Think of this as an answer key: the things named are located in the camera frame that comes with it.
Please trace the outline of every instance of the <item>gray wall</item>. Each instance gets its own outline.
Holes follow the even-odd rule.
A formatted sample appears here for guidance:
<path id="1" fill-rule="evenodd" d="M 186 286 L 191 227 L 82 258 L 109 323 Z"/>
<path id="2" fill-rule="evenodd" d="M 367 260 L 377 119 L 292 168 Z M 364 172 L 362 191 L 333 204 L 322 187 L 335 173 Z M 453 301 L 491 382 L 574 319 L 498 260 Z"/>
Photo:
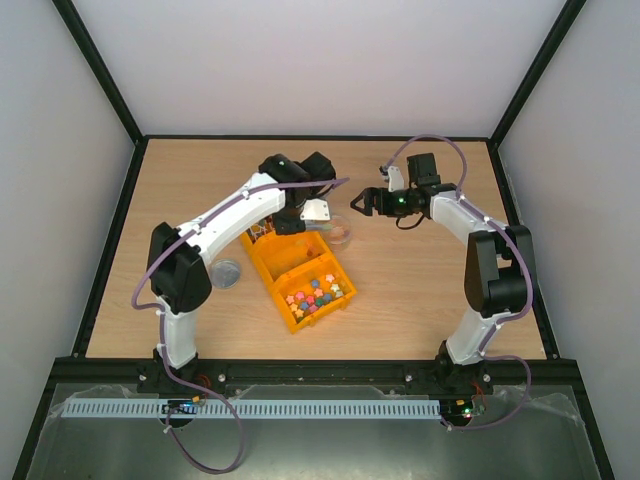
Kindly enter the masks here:
<path id="1" fill-rule="evenodd" d="M 0 15 L 0 478 L 69 355 L 132 144 L 50 1 Z"/>
<path id="2" fill-rule="evenodd" d="M 564 0 L 75 0 L 145 133 L 490 135 Z"/>
<path id="3" fill-rule="evenodd" d="M 639 25 L 637 1 L 587 2 L 501 150 L 620 479 L 640 470 Z"/>

